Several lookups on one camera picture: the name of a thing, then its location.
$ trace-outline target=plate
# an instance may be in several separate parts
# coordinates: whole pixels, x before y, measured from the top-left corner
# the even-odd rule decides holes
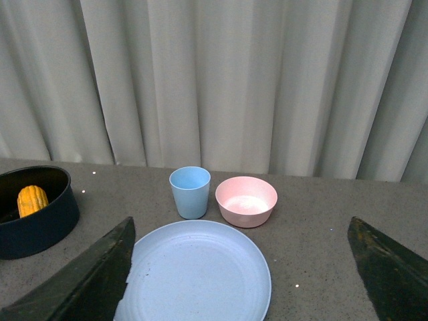
[[[180,221],[134,246],[115,321],[262,321],[272,283],[259,248],[212,221]]]

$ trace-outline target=curtain fold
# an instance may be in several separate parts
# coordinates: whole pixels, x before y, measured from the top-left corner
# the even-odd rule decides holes
[[[428,183],[424,0],[0,0],[0,156]]]

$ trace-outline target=bowl rim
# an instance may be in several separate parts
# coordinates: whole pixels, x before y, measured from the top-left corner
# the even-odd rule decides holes
[[[28,166],[28,167],[21,167],[19,169],[13,169],[12,171],[8,171],[6,173],[0,174],[0,179],[2,179],[3,177],[7,176],[7,175],[12,175],[18,172],[23,172],[23,171],[30,171],[33,169],[55,169],[55,170],[59,170],[60,172],[62,172],[63,174],[65,174],[67,176],[67,184],[64,187],[63,191],[51,202],[49,203],[46,207],[44,207],[43,209],[40,209],[39,211],[36,211],[35,213],[33,213],[32,215],[28,215],[25,217],[20,217],[19,219],[14,219],[12,221],[7,221],[4,223],[0,223],[1,226],[7,226],[7,225],[12,225],[12,224],[17,224],[18,222],[24,220],[24,221],[28,221],[30,219],[34,219],[34,215],[39,216],[40,213],[43,213],[44,211],[46,211],[46,209],[48,207],[50,207],[50,205],[57,203],[58,199],[61,198],[61,196],[66,193],[66,191],[70,188],[71,183],[72,183],[72,178],[71,175],[69,174],[69,172],[61,167],[58,166],[53,166],[53,165],[35,165],[35,166]]]
[[[222,186],[224,186],[224,185],[226,185],[227,183],[229,183],[230,181],[232,181],[232,180],[235,180],[235,179],[242,179],[242,178],[250,178],[250,179],[252,179],[252,180],[255,180],[255,181],[261,181],[261,182],[263,182],[264,184],[266,184],[267,185],[267,187],[269,188],[269,189],[271,189],[271,191],[273,191],[274,192],[274,195],[275,195],[275,198],[274,198],[274,202],[273,202],[273,205],[272,206],[269,206],[268,208],[267,208],[267,210],[266,211],[263,211],[263,212],[260,212],[260,213],[256,213],[256,214],[245,214],[245,213],[238,213],[238,212],[234,212],[234,211],[230,211],[224,204],[223,204],[223,202],[220,202],[220,200],[219,200],[219,198],[218,198],[218,192],[219,192],[219,188],[220,187],[222,187]],[[247,176],[247,175],[244,175],[244,176],[234,176],[234,177],[230,177],[230,178],[228,178],[228,179],[225,179],[223,182],[221,182],[218,186],[217,186],[217,188],[215,189],[215,199],[216,199],[216,201],[217,201],[217,203],[220,205],[220,212],[221,212],[221,208],[223,208],[223,209],[225,209],[226,211],[228,211],[228,212],[230,212],[230,213],[232,213],[232,214],[234,214],[234,215],[243,215],[243,216],[255,216],[255,215],[263,215],[263,214],[266,214],[267,212],[269,212],[269,211],[272,211],[272,209],[275,207],[275,205],[276,205],[276,203],[278,202],[278,192],[276,191],[276,189],[275,189],[275,187],[273,187],[269,182],[267,182],[267,181],[265,181],[265,180],[263,180],[263,179],[259,179],[258,177],[253,177],[253,176]]]

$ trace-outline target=bowl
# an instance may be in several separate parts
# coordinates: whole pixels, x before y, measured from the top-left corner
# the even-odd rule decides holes
[[[215,191],[215,198],[227,222],[237,227],[251,228],[268,220],[278,194],[262,179],[239,176],[223,181]]]
[[[37,185],[45,192],[47,207],[19,218],[20,190]],[[0,259],[19,259],[53,246],[79,220],[70,174],[54,166],[34,166],[0,175]]]

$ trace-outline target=cup rim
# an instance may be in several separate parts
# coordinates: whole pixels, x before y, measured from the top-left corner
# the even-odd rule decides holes
[[[204,185],[201,185],[201,186],[199,186],[199,187],[194,187],[194,188],[192,188],[192,189],[184,189],[184,188],[182,188],[182,187],[178,187],[178,186],[176,186],[176,185],[171,181],[171,178],[173,177],[173,175],[174,175],[174,174],[176,174],[178,171],[182,171],[183,169],[200,169],[200,170],[204,171],[205,173],[207,173],[207,174],[208,174],[207,182],[206,182]],[[185,166],[185,167],[180,167],[179,169],[176,169],[175,171],[173,171],[173,172],[169,175],[169,183],[171,184],[171,186],[173,186],[173,187],[174,187],[174,188],[176,188],[176,189],[180,189],[180,190],[182,190],[182,191],[193,191],[193,190],[195,190],[195,189],[201,189],[201,188],[203,188],[203,187],[207,186],[207,185],[209,184],[209,182],[210,182],[210,181],[211,181],[211,174],[209,173],[209,171],[207,171],[206,169],[204,169],[203,167],[200,167],[200,166]]]

